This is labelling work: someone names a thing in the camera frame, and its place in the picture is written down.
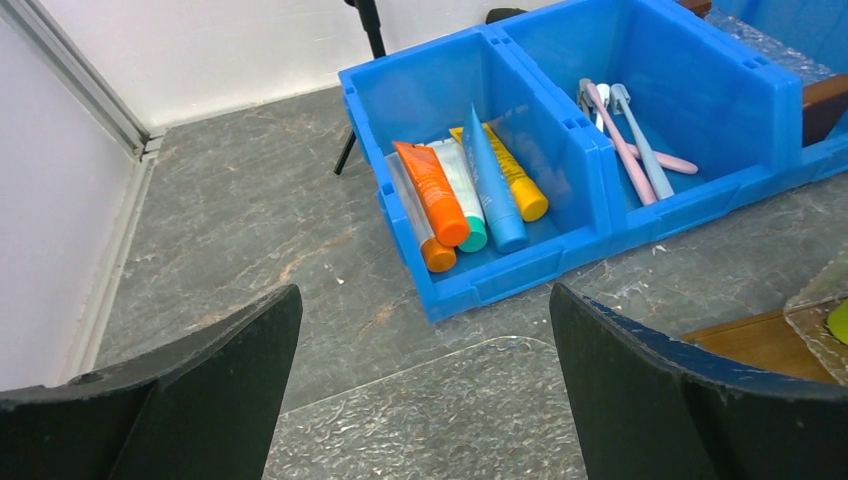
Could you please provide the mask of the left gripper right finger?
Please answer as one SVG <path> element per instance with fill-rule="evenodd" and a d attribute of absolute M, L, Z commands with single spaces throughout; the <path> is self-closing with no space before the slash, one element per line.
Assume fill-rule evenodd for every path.
<path fill-rule="evenodd" d="M 555 284 L 553 337 L 592 479 L 843 479 L 847 390 L 669 337 Z"/>

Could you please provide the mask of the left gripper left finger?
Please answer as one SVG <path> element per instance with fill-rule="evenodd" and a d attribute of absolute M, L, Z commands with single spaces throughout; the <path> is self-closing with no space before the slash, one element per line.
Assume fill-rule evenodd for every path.
<path fill-rule="evenodd" d="M 294 284 L 127 361 L 1 395 L 5 479 L 258 479 L 303 315 Z"/>

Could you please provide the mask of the clear acrylic toothbrush holder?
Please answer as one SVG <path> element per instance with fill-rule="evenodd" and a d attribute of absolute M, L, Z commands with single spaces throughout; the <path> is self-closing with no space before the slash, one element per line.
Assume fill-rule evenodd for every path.
<path fill-rule="evenodd" d="M 829 261 L 783 309 L 786 322 L 823 368 L 847 385 L 847 343 L 828 326 L 830 314 L 847 305 L 847 250 Z"/>

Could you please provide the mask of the green toothpaste tube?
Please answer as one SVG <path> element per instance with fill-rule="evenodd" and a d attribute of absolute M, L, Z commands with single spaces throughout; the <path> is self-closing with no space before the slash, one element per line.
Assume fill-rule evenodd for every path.
<path fill-rule="evenodd" d="M 848 343 L 848 300 L 845 299 L 832 310 L 826 320 L 831 335 L 842 344 Z"/>

